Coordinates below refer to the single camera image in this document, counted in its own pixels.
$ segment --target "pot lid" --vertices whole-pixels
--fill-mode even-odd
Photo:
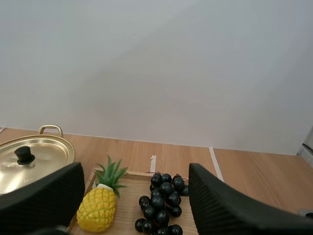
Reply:
[[[44,135],[56,128],[59,136]],[[45,125],[38,135],[25,136],[0,144],[0,194],[12,192],[71,164],[75,150],[63,139],[59,126]]]

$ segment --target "yellow pineapple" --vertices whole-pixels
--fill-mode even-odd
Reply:
[[[86,194],[77,211],[79,226],[89,232],[103,232],[110,226],[115,212],[115,195],[119,197],[118,189],[125,187],[119,185],[118,180],[127,168],[118,170],[121,160],[112,163],[109,156],[108,159],[107,169],[97,164],[103,169],[95,171],[98,178],[97,188]]]

